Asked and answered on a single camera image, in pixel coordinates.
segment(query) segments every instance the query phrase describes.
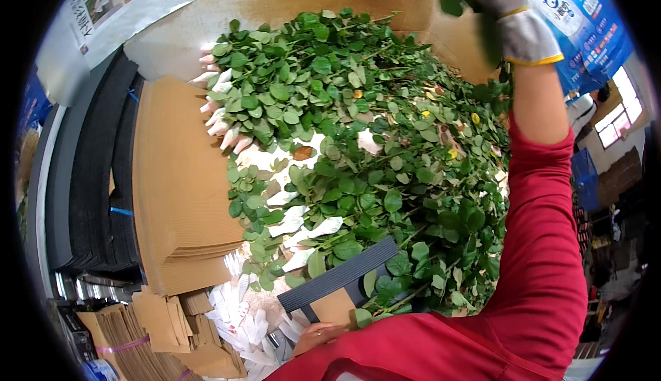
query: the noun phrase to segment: brown dried leaf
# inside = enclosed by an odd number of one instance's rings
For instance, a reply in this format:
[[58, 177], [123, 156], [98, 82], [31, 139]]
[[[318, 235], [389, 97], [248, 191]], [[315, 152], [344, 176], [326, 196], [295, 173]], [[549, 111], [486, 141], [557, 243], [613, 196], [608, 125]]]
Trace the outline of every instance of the brown dried leaf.
[[307, 160], [312, 156], [312, 148], [310, 146], [300, 146], [293, 152], [293, 159], [297, 162]]

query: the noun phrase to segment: red sleeve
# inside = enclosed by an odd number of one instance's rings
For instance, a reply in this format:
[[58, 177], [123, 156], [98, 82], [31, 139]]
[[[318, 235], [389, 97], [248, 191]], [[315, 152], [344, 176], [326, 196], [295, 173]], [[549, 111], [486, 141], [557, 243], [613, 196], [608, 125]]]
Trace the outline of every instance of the red sleeve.
[[508, 351], [548, 369], [571, 363], [587, 311], [572, 216], [574, 135], [555, 145], [526, 139], [510, 113], [510, 209], [500, 278], [480, 316]]

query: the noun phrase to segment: stack of cardboard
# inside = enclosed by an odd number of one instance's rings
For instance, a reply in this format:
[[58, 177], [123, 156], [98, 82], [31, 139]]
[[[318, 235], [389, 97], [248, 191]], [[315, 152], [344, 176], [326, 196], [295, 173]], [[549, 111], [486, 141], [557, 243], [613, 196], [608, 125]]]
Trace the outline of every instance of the stack of cardboard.
[[92, 335], [99, 358], [108, 360], [127, 381], [202, 381], [173, 354], [154, 352], [132, 306], [116, 304], [98, 312], [78, 312]]
[[207, 134], [205, 90], [174, 77], [145, 82], [133, 154], [137, 242], [161, 296], [230, 279], [222, 255], [243, 242], [229, 216], [227, 160]]
[[238, 353], [220, 340], [216, 327], [204, 316], [212, 307], [203, 291], [163, 298], [143, 286], [134, 293], [133, 302], [153, 351], [171, 352], [196, 374], [207, 377], [246, 376]]

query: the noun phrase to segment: blue banner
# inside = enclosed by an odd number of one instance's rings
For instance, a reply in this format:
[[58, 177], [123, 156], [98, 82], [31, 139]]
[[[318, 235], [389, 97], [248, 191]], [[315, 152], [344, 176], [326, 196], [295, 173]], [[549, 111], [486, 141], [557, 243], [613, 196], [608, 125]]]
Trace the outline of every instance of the blue banner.
[[601, 88], [631, 55], [631, 39], [610, 0], [529, 1], [565, 55], [556, 63], [565, 94]]

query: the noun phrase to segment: stack of black foam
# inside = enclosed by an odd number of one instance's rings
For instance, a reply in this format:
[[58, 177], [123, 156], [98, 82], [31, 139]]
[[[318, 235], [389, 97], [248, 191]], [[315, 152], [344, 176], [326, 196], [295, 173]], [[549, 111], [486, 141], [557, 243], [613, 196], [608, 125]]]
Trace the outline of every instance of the stack of black foam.
[[[131, 170], [143, 81], [119, 49], [91, 71], [76, 103], [65, 111], [46, 189], [52, 270], [137, 270]], [[115, 189], [109, 195], [111, 171]]]

